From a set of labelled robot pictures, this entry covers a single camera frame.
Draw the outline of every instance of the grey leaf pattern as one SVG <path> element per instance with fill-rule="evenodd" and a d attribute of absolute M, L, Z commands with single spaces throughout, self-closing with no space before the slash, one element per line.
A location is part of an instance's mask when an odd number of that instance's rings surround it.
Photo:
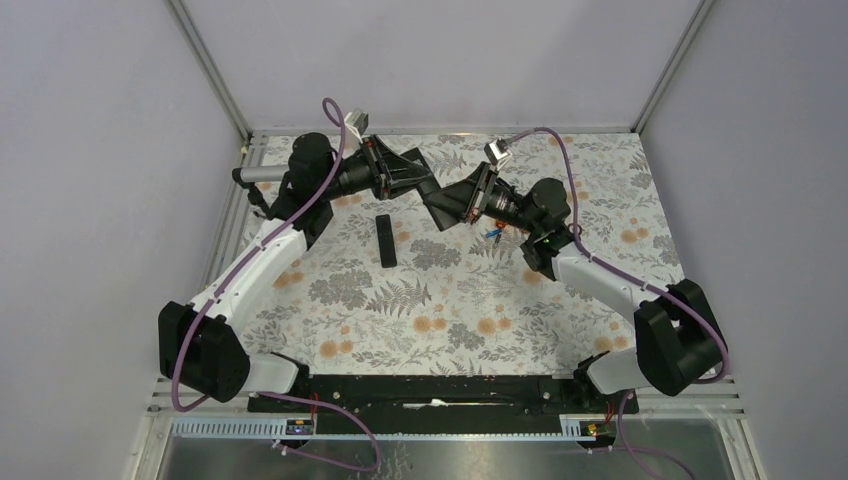
<path fill-rule="evenodd" d="M 334 273 L 329 280 L 316 280 L 309 286 L 309 298 L 323 305 L 341 303 L 348 310 L 365 304 L 362 289 L 371 286 L 371 274 L 363 270 Z"/>
<path fill-rule="evenodd" d="M 486 161 L 483 145 L 496 136 L 382 138 L 395 151 L 420 148 L 447 185 Z M 271 137 L 264 164 L 284 165 L 293 140 Z M 587 247 L 658 284 L 682 278 L 638 136 L 563 140 Z M 565 179 L 551 138 L 527 137 L 513 153 L 501 177 L 518 193 L 543 177 Z M 272 201 L 279 185 L 259 187 Z M 399 263 L 390 269 L 380 264 L 374 225 L 384 213 L 392 216 Z M 243 245 L 262 221 L 248 216 Z M 321 238 L 257 302 L 242 345 L 291 356 L 316 373 L 385 375 L 569 373 L 601 350 L 633 345 L 632 327 L 615 312 L 527 267 L 523 232 L 507 227 L 495 246 L 485 237 L 494 228 L 483 219 L 439 232 L 415 192 L 382 202 L 370 192 L 335 200 Z"/>
<path fill-rule="evenodd" d="M 400 285 L 386 282 L 385 286 L 381 286 L 374 297 L 368 301 L 365 308 L 386 315 L 392 315 L 395 311 L 397 311 L 398 316 L 402 312 L 409 315 L 415 306 L 418 304 L 424 305 L 427 300 L 432 299 L 433 297 L 427 291 L 426 284 L 422 287 L 421 282 L 416 280 L 415 285 L 412 285 L 401 278 Z"/>
<path fill-rule="evenodd" d="M 409 251 L 418 254 L 412 259 L 412 263 L 422 270 L 433 266 L 450 268 L 459 265 L 459 250 L 447 248 L 444 243 L 436 243 L 430 239 L 415 240 Z"/>

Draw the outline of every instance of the purple cable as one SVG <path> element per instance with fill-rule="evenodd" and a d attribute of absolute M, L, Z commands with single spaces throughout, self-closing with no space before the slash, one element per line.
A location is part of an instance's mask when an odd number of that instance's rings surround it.
<path fill-rule="evenodd" d="M 692 469 L 689 468 L 688 465 L 683 463 L 683 461 L 681 461 L 677 457 L 669 454 L 668 452 L 664 452 L 664 451 L 662 451 L 658 448 L 649 448 L 649 447 L 632 447 L 631 450 L 633 452 L 644 453 L 646 455 L 655 455 L 657 457 L 662 457 L 662 458 L 665 458 L 666 460 L 674 462 L 675 464 L 677 464 L 677 466 L 679 466 L 681 469 L 683 469 L 686 472 L 687 475 L 689 475 L 689 478 L 691 478 L 692 480 L 695 480 L 695 472 L 693 472 Z M 585 451 L 583 449 L 566 450 L 562 453 L 565 454 L 565 455 L 588 455 L 589 454 L 588 452 L 590 452 L 590 451 L 594 455 L 594 454 L 598 454 L 598 453 L 626 452 L 628 450 L 624 447 L 612 447 L 612 450 L 610 450 L 609 448 L 592 448 L 590 450 L 585 450 Z"/>
<path fill-rule="evenodd" d="M 707 332 L 707 334 L 716 342 L 716 345 L 718 345 L 719 353 L 721 354 L 721 368 L 719 369 L 718 373 L 716 373 L 715 376 L 712 376 L 710 378 L 695 380 L 695 383 L 715 383 L 723 379 L 727 375 L 728 365 L 730 364 L 730 360 L 728 358 L 727 353 L 727 345 L 725 345 L 718 332 L 715 331 L 712 325 L 710 325 L 704 319 L 704 317 L 702 317 L 698 312 L 693 310 L 689 305 L 686 305 L 685 303 L 681 302 L 675 296 L 671 295 L 665 290 L 657 286 L 651 285 L 650 283 L 644 282 L 639 277 L 616 267 L 615 265 L 607 262 L 602 258 L 596 257 L 592 254 L 592 252 L 589 251 L 589 249 L 587 249 L 583 245 L 583 242 L 580 239 L 581 228 L 579 224 L 579 209 L 577 205 L 577 188 L 574 186 L 574 175 L 571 172 L 571 161 L 568 159 L 568 152 L 566 152 L 565 144 L 562 142 L 562 138 L 560 138 L 559 134 L 548 127 L 536 127 L 530 130 L 525 130 L 515 135 L 514 137 L 509 138 L 507 140 L 507 144 L 511 145 L 528 135 L 542 132 L 548 133 L 556 139 L 557 143 L 559 144 L 560 150 L 562 150 L 562 157 L 565 160 L 565 170 L 568 175 L 568 186 L 571 190 L 571 200 L 574 204 L 574 212 L 571 217 L 571 231 L 574 234 L 574 244 L 577 246 L 577 249 L 580 250 L 580 253 L 585 255 L 590 262 L 597 263 L 607 271 L 627 280 L 628 282 L 638 286 L 639 288 L 642 288 L 644 286 L 644 288 L 649 290 L 651 293 L 655 293 L 665 298 L 666 300 L 670 301 L 672 304 L 683 310 L 687 315 L 694 318 L 695 321 L 698 322 L 698 325 L 700 325 L 701 328 L 703 328 Z"/>
<path fill-rule="evenodd" d="M 368 427 L 364 423 L 362 423 L 362 420 L 356 418 L 355 415 L 348 412 L 347 410 L 339 407 L 338 405 L 333 405 L 332 403 L 321 402 L 321 401 L 318 401 L 318 400 L 308 400 L 306 398 L 292 397 L 290 395 L 283 395 L 281 393 L 274 393 L 274 392 L 257 392 L 257 393 L 259 395 L 264 395 L 266 397 L 276 398 L 277 400 L 283 400 L 283 401 L 294 402 L 294 403 L 302 403 L 304 405 L 313 405 L 313 406 L 316 406 L 316 407 L 329 408 L 330 410 L 335 410 L 336 412 L 341 413 L 342 415 L 346 416 L 347 418 L 353 420 L 353 423 L 355 423 L 359 428 L 361 428 L 362 431 L 365 432 L 365 435 L 368 435 L 368 440 L 371 442 L 371 445 L 374 446 L 374 451 L 377 454 L 377 459 L 374 461 L 374 463 L 372 465 L 369 465 L 367 467 L 360 467 L 359 465 L 353 465 L 351 463 L 345 463 L 345 462 L 341 462 L 339 460 L 333 460 L 332 458 L 327 458 L 327 457 L 322 456 L 322 455 L 316 455 L 314 453 L 303 452 L 303 451 L 296 450 L 296 449 L 286 449 L 285 447 L 283 447 L 284 452 L 294 453 L 295 455 L 300 455 L 302 457 L 311 458 L 313 460 L 326 462 L 326 463 L 329 463 L 329 464 L 332 464 L 332 465 L 336 465 L 337 467 L 343 467 L 343 468 L 347 468 L 348 470 L 355 470 L 357 472 L 373 472 L 374 470 L 377 470 L 378 468 L 380 468 L 380 464 L 383 463 L 383 451 L 380 449 L 380 444 L 377 443 L 377 439 L 374 437 L 374 434 L 371 433 L 371 430 L 369 430 Z"/>
<path fill-rule="evenodd" d="M 336 111 L 336 116 L 339 120 L 334 119 L 332 115 L 330 115 L 329 110 L 327 110 L 327 105 L 333 107 L 333 109 Z M 294 213 L 294 215 L 286 219 L 286 221 L 283 222 L 282 225 L 274 229 L 273 232 L 269 233 L 264 239 L 262 239 L 260 245 L 263 248 L 265 247 L 265 245 L 271 243 L 274 238 L 280 234 L 280 232 L 288 228 L 289 225 L 291 225 L 298 218 L 300 218 L 300 216 L 303 215 L 304 212 L 309 210 L 309 208 L 311 208 L 312 205 L 314 205 L 315 202 L 317 202 L 318 199 L 321 198 L 321 195 L 323 195 L 324 191 L 327 190 L 327 187 L 330 185 L 330 182 L 333 181 L 333 178 L 335 178 L 336 172 L 339 169 L 339 165 L 341 165 L 342 163 L 342 152 L 344 152 L 344 144 L 347 133 L 347 129 L 343 126 L 344 117 L 342 115 L 342 109 L 339 107 L 339 104 L 336 103 L 335 100 L 329 97 L 323 100 L 322 108 L 324 109 L 324 113 L 327 114 L 327 118 L 330 119 L 330 122 L 332 122 L 333 125 L 337 127 L 341 126 L 341 141 L 339 144 L 339 149 L 336 152 L 336 161 L 333 163 L 333 168 L 330 169 L 330 173 L 327 175 L 327 178 L 324 180 L 324 183 L 322 183 L 318 190 L 315 191 L 315 194 L 312 195 L 312 197 L 306 203 L 304 203 L 303 206 L 300 207 L 300 209 Z M 253 247 L 253 249 L 248 252 L 247 255 L 242 257 L 242 259 L 236 264 L 236 266 L 233 267 L 232 270 L 230 270 L 230 273 L 227 274 L 227 276 L 221 282 L 221 285 L 219 285 L 218 288 L 215 289 L 214 296 L 216 299 L 226 291 L 227 287 L 230 286 L 230 284 L 238 276 L 238 274 L 241 273 L 244 267 L 247 266 L 247 264 L 250 263 L 251 260 L 253 260 L 253 257 L 255 257 L 256 254 L 258 254 L 260 251 L 260 247 Z M 194 320 L 192 320 L 191 325 L 188 327 L 188 331 L 186 332 L 186 335 L 183 339 L 183 343 L 180 346 L 180 351 L 179 353 L 177 353 L 177 361 L 174 364 L 174 374 L 171 377 L 171 403 L 174 405 L 174 410 L 178 412 L 184 413 L 193 410 L 195 407 L 205 402 L 209 398 L 208 395 L 204 395 L 203 397 L 199 398 L 190 405 L 182 405 L 180 404 L 179 385 L 180 374 L 183 370 L 183 363 L 185 362 L 186 353 L 188 353 L 188 345 L 189 343 L 191 343 L 191 339 L 194 337 L 197 328 L 200 326 L 200 320 L 202 320 L 206 313 L 209 311 L 209 309 L 212 308 L 213 304 L 213 299 L 209 299 L 206 301 L 206 304 L 203 305 L 200 311 L 197 312 L 197 315 L 194 317 Z"/>
<path fill-rule="evenodd" d="M 633 446 L 630 445 L 630 442 L 627 441 L 627 436 L 625 435 L 625 432 L 624 432 L 624 406 L 627 405 L 627 400 L 629 400 L 631 398 L 633 398 L 633 390 L 630 390 L 629 392 L 627 392 L 627 395 L 625 395 L 624 399 L 621 401 L 621 405 L 618 406 L 618 418 L 615 421 L 616 427 L 618 428 L 618 436 L 621 438 L 621 442 L 624 443 L 624 449 L 627 450 L 630 453 L 630 456 L 633 457 L 633 460 L 636 461 L 636 463 L 640 467 L 642 467 L 642 470 L 644 470 L 645 473 L 656 478 L 657 480 L 662 480 L 662 478 L 663 478 L 662 475 L 651 470 L 651 468 L 648 467 L 645 464 L 645 462 L 643 462 L 639 457 L 636 456 L 636 452 L 638 452 L 640 450 L 644 450 L 644 448 L 633 447 Z M 661 455 L 661 456 L 671 460 L 672 462 L 680 465 L 680 468 L 682 468 L 683 470 L 686 470 L 686 473 L 689 475 L 689 478 L 691 478 L 692 480 L 695 480 L 695 473 L 692 472 L 692 469 L 689 468 L 688 465 L 686 465 L 682 461 L 674 458 L 670 453 L 667 453 L 667 452 L 664 452 L 664 451 L 658 450 L 658 449 L 656 449 L 656 450 L 651 449 L 651 450 L 653 450 L 655 452 L 655 454 Z"/>

